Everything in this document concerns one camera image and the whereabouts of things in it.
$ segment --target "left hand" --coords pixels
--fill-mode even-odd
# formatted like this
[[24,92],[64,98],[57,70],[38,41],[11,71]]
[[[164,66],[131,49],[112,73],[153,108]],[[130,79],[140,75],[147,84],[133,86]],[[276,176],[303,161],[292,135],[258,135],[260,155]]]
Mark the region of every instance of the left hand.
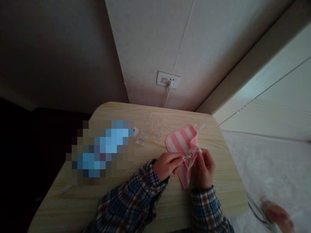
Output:
[[153,169],[161,181],[165,180],[172,171],[184,160],[179,153],[163,153],[153,164]]

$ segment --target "power cord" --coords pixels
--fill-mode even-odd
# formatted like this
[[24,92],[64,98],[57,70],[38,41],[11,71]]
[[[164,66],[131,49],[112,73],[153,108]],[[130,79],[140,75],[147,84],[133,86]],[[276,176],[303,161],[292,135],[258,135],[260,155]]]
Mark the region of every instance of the power cord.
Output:
[[165,108],[165,105],[166,105],[166,102],[167,102],[167,99],[168,99],[168,95],[169,95],[169,92],[170,92],[170,90],[171,90],[171,81],[170,80],[168,80],[168,82],[167,82],[167,86],[168,86],[168,93],[167,93],[167,96],[166,96],[166,100],[165,100],[165,103],[164,103],[164,105],[163,105],[163,107]]

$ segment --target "dark floor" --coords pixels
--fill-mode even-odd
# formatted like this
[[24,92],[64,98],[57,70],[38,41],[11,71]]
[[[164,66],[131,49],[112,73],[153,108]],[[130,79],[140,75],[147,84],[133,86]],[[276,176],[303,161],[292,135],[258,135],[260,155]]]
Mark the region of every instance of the dark floor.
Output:
[[0,98],[3,230],[26,232],[70,152],[72,137],[91,114],[37,108]]

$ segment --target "pink and white striped towel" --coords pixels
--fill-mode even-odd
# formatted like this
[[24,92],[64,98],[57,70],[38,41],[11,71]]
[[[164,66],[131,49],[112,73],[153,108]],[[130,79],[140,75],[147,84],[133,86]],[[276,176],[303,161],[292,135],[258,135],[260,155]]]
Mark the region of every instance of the pink and white striped towel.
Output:
[[[195,155],[198,148],[198,132],[192,125],[188,125],[169,134],[165,140],[165,145],[168,152],[178,152],[187,156],[188,151],[192,148],[192,153]],[[188,159],[188,167],[181,164],[177,170],[178,177],[184,189],[189,187],[191,169],[197,156]]]

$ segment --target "hand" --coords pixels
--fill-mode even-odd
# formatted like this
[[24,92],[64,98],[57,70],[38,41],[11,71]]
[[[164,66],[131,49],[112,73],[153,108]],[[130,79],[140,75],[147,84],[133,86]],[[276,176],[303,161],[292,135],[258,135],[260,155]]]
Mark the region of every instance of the hand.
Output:
[[165,180],[172,171],[184,160],[179,153],[163,153],[153,164],[153,169],[161,181]]
[[197,152],[198,176],[196,185],[199,190],[206,190],[212,187],[215,162],[208,150],[202,149],[202,153]]

